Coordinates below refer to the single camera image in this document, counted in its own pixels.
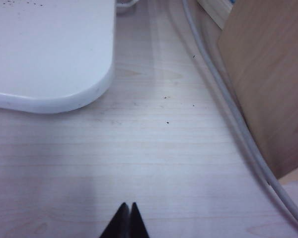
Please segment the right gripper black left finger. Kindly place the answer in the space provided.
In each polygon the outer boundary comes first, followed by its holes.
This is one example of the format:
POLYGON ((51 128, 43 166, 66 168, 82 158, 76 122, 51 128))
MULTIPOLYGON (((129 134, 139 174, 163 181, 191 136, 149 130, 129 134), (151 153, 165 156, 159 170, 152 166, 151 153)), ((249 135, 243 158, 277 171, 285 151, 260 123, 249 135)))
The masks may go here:
POLYGON ((100 238, 126 238, 129 227, 129 206, 124 202, 120 205, 100 238))

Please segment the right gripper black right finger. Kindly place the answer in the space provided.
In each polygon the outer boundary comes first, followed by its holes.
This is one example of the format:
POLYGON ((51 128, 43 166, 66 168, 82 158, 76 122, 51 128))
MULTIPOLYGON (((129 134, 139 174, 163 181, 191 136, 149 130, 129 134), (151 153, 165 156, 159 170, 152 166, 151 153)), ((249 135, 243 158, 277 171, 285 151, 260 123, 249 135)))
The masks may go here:
POLYGON ((130 213, 130 237, 131 238, 149 238, 145 224, 142 220, 137 204, 132 204, 130 213))

